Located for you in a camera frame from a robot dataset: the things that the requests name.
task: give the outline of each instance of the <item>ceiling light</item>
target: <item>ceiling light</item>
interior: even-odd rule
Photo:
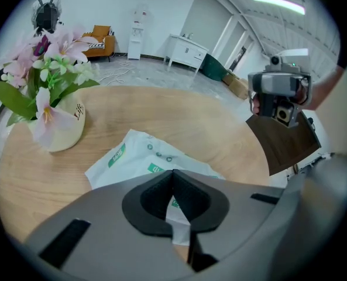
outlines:
[[[293,2],[290,2],[288,0],[254,0],[254,1],[260,1],[260,2],[267,2],[267,3],[271,3],[271,4],[275,4],[281,7],[285,7],[285,8],[289,8],[292,11],[298,12],[301,15],[305,14],[305,10],[304,7],[299,5],[299,4],[295,4]]]

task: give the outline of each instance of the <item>person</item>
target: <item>person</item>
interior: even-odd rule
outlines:
[[[42,29],[53,33],[61,15],[61,0],[37,0],[32,9],[32,23],[34,28],[38,28],[37,34]]]

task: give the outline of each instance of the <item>plastic bag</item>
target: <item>plastic bag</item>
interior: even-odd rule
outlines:
[[[131,129],[123,141],[91,166],[85,175],[92,189],[163,170],[181,169],[224,179],[203,162],[145,132]],[[172,197],[166,221],[173,227],[173,243],[189,245],[190,223]]]

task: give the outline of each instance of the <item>white flower pot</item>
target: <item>white flower pot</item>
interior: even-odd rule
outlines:
[[[74,146],[81,138],[85,127],[85,106],[75,94],[65,96],[55,108],[60,108],[74,115],[77,119],[69,129],[55,129],[51,146],[49,148],[42,147],[49,152],[62,151]],[[37,120],[28,122],[28,127],[32,133],[35,130],[36,123]]]

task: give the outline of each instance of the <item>round wooden table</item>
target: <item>round wooden table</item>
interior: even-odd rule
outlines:
[[[0,164],[0,216],[23,242],[43,220],[91,190],[85,171],[130,129],[147,132],[208,163],[227,180],[268,185],[263,149],[221,103],[197,93],[152,87],[94,87],[76,92],[86,108],[72,148],[44,151],[24,123],[9,135]]]

